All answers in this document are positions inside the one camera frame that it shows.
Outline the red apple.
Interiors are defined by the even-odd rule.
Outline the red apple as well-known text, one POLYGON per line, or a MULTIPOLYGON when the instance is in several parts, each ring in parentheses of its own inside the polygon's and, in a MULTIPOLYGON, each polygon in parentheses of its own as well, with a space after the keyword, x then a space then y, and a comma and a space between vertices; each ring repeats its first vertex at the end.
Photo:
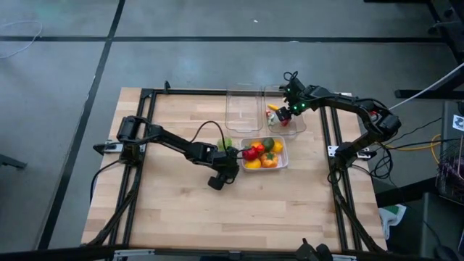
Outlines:
POLYGON ((246 161, 253 161, 259 157, 259 151, 255 146, 248 146, 242 151, 242 158, 246 161))

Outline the orange tomato with green leaf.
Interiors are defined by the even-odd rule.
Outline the orange tomato with green leaf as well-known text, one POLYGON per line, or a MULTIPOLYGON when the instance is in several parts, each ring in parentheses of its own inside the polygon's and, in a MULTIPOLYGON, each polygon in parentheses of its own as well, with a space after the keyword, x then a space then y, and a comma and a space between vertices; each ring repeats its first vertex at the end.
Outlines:
POLYGON ((261 167, 275 168, 278 167, 279 156, 273 152, 266 152, 260 156, 261 167))

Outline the clear container with produce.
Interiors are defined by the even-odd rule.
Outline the clear container with produce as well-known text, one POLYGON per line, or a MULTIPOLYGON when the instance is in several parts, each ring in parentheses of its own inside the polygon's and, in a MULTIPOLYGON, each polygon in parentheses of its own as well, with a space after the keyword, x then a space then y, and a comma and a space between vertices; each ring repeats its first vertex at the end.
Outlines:
MULTIPOLYGON (((266 136, 264 136, 264 137, 255 137, 255 138, 243 138, 239 143, 240 143, 241 148, 243 149, 245 146, 250 145, 252 142, 263 141, 265 138, 266 138, 266 136)), ((245 171, 248 171, 248 172, 263 172, 263 171, 267 171, 267 170, 269 170, 269 171, 271 171, 271 170, 280 170, 280 169, 284 169, 284 168, 287 167, 287 165, 289 163, 289 156, 287 154, 285 140, 281 136, 271 136, 270 138, 272 138, 275 142, 278 142, 278 143, 283 145, 282 151, 277 153, 277 156, 278 156, 278 164, 277 164, 277 166, 276 167, 271 167, 271 168, 265 168, 265 167, 248 168, 246 166, 246 161, 243 159, 241 161, 241 166, 243 167, 243 169, 245 171)))

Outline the clear plastic bin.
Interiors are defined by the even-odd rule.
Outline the clear plastic bin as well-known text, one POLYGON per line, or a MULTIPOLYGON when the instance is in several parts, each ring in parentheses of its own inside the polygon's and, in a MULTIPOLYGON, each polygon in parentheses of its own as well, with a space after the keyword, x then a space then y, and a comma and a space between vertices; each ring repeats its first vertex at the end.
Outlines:
POLYGON ((286 127, 282 127, 279 119, 276 116, 276 112, 268 109, 268 104, 274 104, 279 108, 288 107, 288 104, 284 101, 283 92, 279 90, 278 85, 265 86, 262 91, 265 109, 265 119, 269 133, 271 133, 272 135, 279 136, 295 136, 298 133, 301 133, 306 130, 306 125, 301 115, 292 115, 289 125, 286 127), (268 120, 268 117, 266 116, 266 111, 270 111, 271 115, 275 115, 274 120, 272 120, 275 123, 274 126, 268 126, 268 122, 270 122, 270 120, 268 120))
POLYGON ((226 89, 225 127, 233 137, 250 137, 262 130, 262 89, 236 83, 226 89))

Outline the black object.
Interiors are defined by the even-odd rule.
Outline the black object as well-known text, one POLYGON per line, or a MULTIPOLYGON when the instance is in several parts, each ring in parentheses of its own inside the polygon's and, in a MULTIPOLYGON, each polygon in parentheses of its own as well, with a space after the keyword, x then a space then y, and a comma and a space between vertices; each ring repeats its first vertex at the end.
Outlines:
POLYGON ((295 252, 297 261, 334 261, 330 249, 325 244, 319 244, 315 248, 306 238, 302 239, 302 245, 295 252))

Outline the white and green bag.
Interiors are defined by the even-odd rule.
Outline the white and green bag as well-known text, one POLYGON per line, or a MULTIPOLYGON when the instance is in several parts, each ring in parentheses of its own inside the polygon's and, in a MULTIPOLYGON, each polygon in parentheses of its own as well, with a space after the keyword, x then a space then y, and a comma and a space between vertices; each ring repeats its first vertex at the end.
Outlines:
POLYGON ((390 228, 397 226, 402 221, 406 212, 406 206, 396 204, 388 207, 379 208, 379 215, 381 218, 382 231, 386 240, 390 237, 390 228))

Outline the black stand foot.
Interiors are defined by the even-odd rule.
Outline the black stand foot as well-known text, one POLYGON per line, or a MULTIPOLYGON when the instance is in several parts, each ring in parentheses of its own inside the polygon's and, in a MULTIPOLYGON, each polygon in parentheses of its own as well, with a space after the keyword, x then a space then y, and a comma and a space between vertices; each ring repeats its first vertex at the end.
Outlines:
POLYGON ((24 169, 27 166, 25 162, 21 162, 3 154, 0 154, 0 165, 11 166, 17 169, 24 169))

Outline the black aluminium frame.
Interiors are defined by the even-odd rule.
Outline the black aluminium frame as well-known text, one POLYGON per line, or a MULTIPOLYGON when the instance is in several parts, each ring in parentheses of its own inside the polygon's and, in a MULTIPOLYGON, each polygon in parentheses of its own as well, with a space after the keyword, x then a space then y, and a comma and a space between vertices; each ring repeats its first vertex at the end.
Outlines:
MULTIPOLYGON (((140 88, 123 88, 110 135, 123 117, 151 116, 156 124, 184 137, 215 143, 225 130, 226 94, 182 90, 141 99, 140 88)), ((360 135, 355 114, 306 111, 306 130, 286 139, 289 163, 282 170, 240 171, 231 185, 208 186, 214 171, 193 165, 182 154, 150 144, 141 171, 130 236, 121 221, 112 241, 146 249, 206 249, 292 252, 306 238, 340 252, 336 208, 327 180, 326 140, 360 135)))

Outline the black desk frame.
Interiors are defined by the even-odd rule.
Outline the black desk frame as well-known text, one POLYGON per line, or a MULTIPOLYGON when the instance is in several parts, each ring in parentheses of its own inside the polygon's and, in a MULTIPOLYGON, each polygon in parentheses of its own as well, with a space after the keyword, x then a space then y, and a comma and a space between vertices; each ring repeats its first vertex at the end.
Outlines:
POLYGON ((452 69, 437 82, 422 91, 398 89, 394 92, 399 99, 449 99, 464 100, 464 0, 447 0, 449 7, 441 16, 432 0, 423 0, 429 8, 434 24, 428 29, 430 34, 437 34, 444 41, 457 62, 452 69))

